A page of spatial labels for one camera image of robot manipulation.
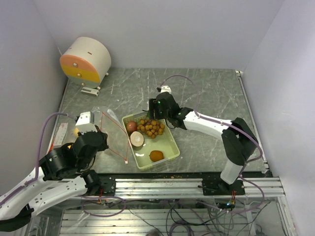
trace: tabletop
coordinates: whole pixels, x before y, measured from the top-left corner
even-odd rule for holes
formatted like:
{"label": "tabletop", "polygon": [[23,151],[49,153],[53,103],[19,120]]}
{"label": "tabletop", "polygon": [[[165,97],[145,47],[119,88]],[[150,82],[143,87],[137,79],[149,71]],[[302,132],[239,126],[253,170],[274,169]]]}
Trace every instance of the tabletop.
{"label": "tabletop", "polygon": [[[105,106],[113,110],[121,121],[126,115],[146,110],[148,99],[158,95],[157,86],[173,74],[188,76],[199,86],[200,113],[221,119],[233,120],[240,117],[254,131],[236,72],[226,69],[111,68],[109,76],[106,76],[100,85],[98,97],[82,94],[81,86],[69,81],[61,111],[78,116],[81,112],[91,111],[94,106]],[[171,87],[172,95],[180,106],[195,107],[196,90],[188,80],[174,77],[165,84]],[[57,130],[63,122],[68,122],[68,131],[63,143],[74,142],[75,122],[67,117],[59,117]],[[222,141],[197,131],[180,128],[172,129],[171,133],[181,152],[173,161],[140,170],[131,152],[126,165],[122,158],[115,157],[109,153],[110,150],[106,150],[97,154],[92,169],[98,173],[220,172],[224,169],[227,157]],[[256,150],[252,157],[258,155]],[[251,162],[245,171],[265,171],[263,160]]]}

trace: white label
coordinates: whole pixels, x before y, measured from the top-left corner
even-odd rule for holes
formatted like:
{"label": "white label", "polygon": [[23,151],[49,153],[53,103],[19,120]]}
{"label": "white label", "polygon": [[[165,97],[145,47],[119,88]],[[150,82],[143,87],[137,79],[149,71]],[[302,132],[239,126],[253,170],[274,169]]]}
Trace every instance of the white label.
{"label": "white label", "polygon": [[57,131],[53,146],[61,146],[63,144],[63,139],[67,132],[68,123],[61,123]]}

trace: wall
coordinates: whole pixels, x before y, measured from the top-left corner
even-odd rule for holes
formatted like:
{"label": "wall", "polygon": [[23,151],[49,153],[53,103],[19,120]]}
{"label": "wall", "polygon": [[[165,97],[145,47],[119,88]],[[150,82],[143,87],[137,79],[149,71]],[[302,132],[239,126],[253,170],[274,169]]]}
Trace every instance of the wall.
{"label": "wall", "polygon": [[[0,194],[34,168],[40,129],[66,83],[59,57],[32,0],[0,1]],[[51,131],[52,124],[42,154]]]}
{"label": "wall", "polygon": [[244,72],[266,157],[301,236],[314,235],[315,2],[286,0]]}
{"label": "wall", "polygon": [[115,67],[244,70],[284,0],[34,0],[61,52],[102,42]]}

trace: gray wall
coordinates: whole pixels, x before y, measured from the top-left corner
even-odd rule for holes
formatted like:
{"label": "gray wall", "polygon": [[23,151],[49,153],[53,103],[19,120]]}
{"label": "gray wall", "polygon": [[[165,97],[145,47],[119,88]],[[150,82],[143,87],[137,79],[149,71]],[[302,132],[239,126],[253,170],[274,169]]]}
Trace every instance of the gray wall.
{"label": "gray wall", "polygon": [[66,82],[59,57],[32,0],[0,1],[0,194],[34,168],[40,129]]}
{"label": "gray wall", "polygon": [[116,67],[244,70],[284,0],[34,0],[61,52],[102,42]]}
{"label": "gray wall", "polygon": [[301,236],[314,235],[315,2],[286,0],[244,72],[267,160]]}

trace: tray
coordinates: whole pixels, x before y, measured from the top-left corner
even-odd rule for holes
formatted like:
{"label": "tray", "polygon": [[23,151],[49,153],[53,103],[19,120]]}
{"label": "tray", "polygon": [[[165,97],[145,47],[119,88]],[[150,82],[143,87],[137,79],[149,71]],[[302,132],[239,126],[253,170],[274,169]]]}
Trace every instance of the tray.
{"label": "tray", "polygon": [[[126,125],[129,121],[135,121],[138,124],[141,119],[146,118],[146,115],[147,112],[140,112],[123,117],[125,131],[127,132]],[[148,136],[143,135],[143,146],[135,147],[131,145],[133,157],[136,161],[137,167],[141,170],[153,167],[165,161],[172,160],[180,155],[180,151],[177,147],[171,131],[165,123],[165,120],[161,119],[159,120],[159,122],[165,125],[164,133],[162,135],[157,135],[155,139],[151,139]],[[149,155],[153,150],[162,151],[164,154],[164,159],[157,162],[151,161]]]}

